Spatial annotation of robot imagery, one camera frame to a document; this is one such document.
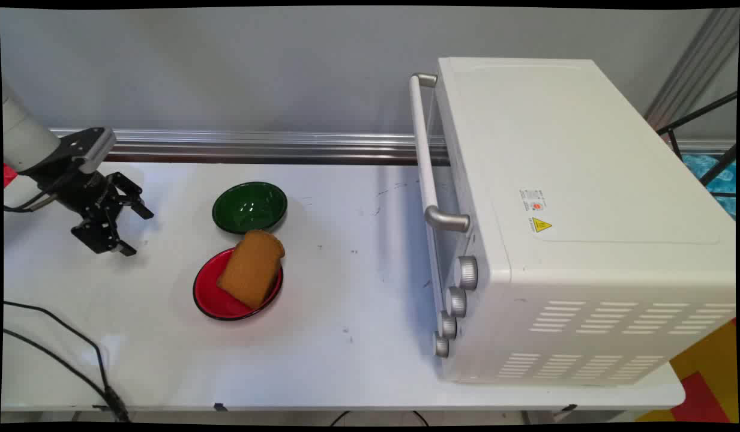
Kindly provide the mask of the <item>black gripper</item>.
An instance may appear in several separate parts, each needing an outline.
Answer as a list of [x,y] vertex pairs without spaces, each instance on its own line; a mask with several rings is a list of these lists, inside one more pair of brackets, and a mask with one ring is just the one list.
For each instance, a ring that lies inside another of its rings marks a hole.
[[[58,202],[84,220],[71,229],[71,234],[96,254],[120,253],[126,257],[137,254],[123,241],[116,228],[116,200],[144,220],[155,214],[145,206],[142,189],[134,181],[115,172],[109,177],[97,170],[85,174],[73,162],[54,162],[36,169],[37,187],[46,197],[36,204],[41,209]],[[116,189],[123,195],[116,198]]]

